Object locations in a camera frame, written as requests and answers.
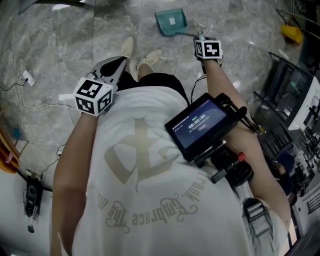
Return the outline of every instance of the white sneaker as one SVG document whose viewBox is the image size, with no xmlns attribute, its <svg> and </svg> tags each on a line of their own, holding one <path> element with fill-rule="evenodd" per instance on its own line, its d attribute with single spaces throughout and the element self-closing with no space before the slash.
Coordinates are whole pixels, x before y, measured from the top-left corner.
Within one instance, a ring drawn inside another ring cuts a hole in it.
<svg viewBox="0 0 320 256">
<path fill-rule="evenodd" d="M 121 56 L 126 58 L 131 58 L 132 52 L 134 50 L 135 40 L 132 36 L 129 36 L 121 46 Z"/>
<path fill-rule="evenodd" d="M 139 70 L 142 64 L 147 64 L 149 67 L 156 64 L 161 58 L 162 51 L 160 49 L 154 50 L 150 52 L 147 56 L 145 56 L 138 65 L 136 65 L 136 69 Z"/>
</svg>

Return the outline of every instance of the teal dustpan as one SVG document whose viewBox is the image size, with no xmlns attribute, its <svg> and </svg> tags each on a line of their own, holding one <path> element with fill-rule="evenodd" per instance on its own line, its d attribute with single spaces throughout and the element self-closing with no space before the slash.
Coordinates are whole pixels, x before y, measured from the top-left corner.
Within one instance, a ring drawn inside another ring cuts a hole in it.
<svg viewBox="0 0 320 256">
<path fill-rule="evenodd" d="M 156 12 L 156 21 L 161 33 L 166 37 L 172 37 L 177 34 L 196 37 L 197 35 L 186 33 L 187 20 L 182 9 L 164 10 Z"/>
</svg>

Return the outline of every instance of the screen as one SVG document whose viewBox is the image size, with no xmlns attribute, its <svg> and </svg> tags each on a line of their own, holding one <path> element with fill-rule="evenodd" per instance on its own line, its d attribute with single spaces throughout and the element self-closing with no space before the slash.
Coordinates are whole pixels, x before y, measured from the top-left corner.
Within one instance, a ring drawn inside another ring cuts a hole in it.
<svg viewBox="0 0 320 256">
<path fill-rule="evenodd" d="M 226 116 L 226 113 L 216 104 L 210 100 L 206 100 L 175 125 L 172 131 L 186 149 Z"/>
</svg>

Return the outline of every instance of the yellow object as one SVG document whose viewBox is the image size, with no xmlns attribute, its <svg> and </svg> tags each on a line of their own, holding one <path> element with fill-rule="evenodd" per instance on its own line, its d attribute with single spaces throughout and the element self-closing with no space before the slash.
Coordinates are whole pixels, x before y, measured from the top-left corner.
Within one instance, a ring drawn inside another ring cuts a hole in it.
<svg viewBox="0 0 320 256">
<path fill-rule="evenodd" d="M 302 33 L 298 27 L 282 25 L 281 26 L 281 33 L 285 37 L 290 38 L 291 40 L 297 42 L 298 44 L 300 44 L 302 42 Z"/>
</svg>

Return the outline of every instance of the black shorts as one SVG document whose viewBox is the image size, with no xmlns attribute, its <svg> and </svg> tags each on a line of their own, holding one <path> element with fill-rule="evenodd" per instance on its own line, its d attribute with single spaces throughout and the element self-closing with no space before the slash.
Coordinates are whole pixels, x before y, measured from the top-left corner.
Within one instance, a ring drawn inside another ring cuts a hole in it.
<svg viewBox="0 0 320 256">
<path fill-rule="evenodd" d="M 178 93 L 186 100 L 189 104 L 189 100 L 187 98 L 186 92 L 180 83 L 180 81 L 171 74 L 165 73 L 152 73 L 147 74 L 142 77 L 139 82 L 135 81 L 134 78 L 128 72 L 124 72 L 117 84 L 118 91 L 123 91 L 126 89 L 136 88 L 136 87 L 144 87 L 144 86 L 162 86 L 169 87 Z"/>
</svg>

